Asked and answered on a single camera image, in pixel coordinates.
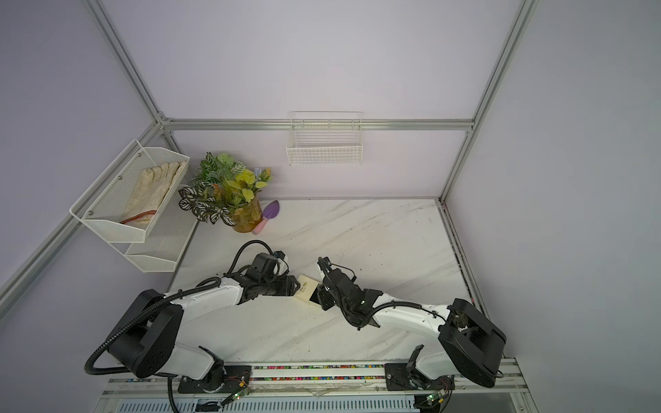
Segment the cream drawer jewelry box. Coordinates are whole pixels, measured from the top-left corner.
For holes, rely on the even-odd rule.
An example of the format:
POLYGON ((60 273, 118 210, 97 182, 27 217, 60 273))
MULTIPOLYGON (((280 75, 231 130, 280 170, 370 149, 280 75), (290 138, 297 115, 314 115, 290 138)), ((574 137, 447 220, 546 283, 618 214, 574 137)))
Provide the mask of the cream drawer jewelry box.
POLYGON ((297 282, 299 282, 300 288, 295 293, 294 299, 307 306, 319 306, 318 300, 316 299, 319 282, 306 275, 299 275, 297 277, 297 282))

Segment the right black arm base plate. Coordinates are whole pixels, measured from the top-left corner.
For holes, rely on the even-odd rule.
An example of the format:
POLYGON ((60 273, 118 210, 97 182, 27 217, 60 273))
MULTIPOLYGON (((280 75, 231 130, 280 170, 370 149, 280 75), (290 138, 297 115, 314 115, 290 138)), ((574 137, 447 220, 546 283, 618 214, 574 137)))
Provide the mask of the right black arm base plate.
POLYGON ((409 371, 406 363, 387 363, 384 365, 386 387, 389 392, 404 391, 453 391, 454 378, 441 376, 431 380, 418 370, 409 371))

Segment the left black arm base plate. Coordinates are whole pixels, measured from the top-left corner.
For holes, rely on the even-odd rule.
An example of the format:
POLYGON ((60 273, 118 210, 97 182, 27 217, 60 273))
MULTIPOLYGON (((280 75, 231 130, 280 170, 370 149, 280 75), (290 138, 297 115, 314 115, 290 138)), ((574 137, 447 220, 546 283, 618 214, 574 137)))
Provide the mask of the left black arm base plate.
POLYGON ((178 385, 180 394, 215 394, 236 393, 248 387, 252 374, 252 366, 230 365, 222 368, 212 368, 201 380, 193 380, 184 376, 178 385))

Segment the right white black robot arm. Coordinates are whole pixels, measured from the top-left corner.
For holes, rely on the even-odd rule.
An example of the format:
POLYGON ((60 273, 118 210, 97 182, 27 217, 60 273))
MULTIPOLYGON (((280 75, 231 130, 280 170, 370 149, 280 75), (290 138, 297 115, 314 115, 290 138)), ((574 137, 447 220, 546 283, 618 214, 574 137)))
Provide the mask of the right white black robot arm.
POLYGON ((357 330, 396 328, 440 343, 437 350, 420 344, 407 362, 387 364, 387 385, 396 390, 438 389, 443 379, 460 375, 481 387, 495 387, 507 338, 471 302, 419 304, 359 287, 354 275, 346 275, 344 267, 327 257, 318 259, 318 268, 322 283, 314 296, 323 310, 338 308, 357 330))

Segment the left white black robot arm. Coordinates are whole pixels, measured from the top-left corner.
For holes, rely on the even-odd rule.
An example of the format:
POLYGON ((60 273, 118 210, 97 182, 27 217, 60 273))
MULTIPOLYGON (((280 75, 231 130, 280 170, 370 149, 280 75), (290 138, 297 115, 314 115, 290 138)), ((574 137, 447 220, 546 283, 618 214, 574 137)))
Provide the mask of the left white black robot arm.
POLYGON ((260 253, 239 271, 209 277, 188 290, 140 293, 108 335, 102 351, 122 364, 121 373, 139 379, 158 375, 204 380, 222 367, 222 360, 201 345, 182 343, 184 325, 260 296, 292 297, 300 289, 283 253, 260 253))

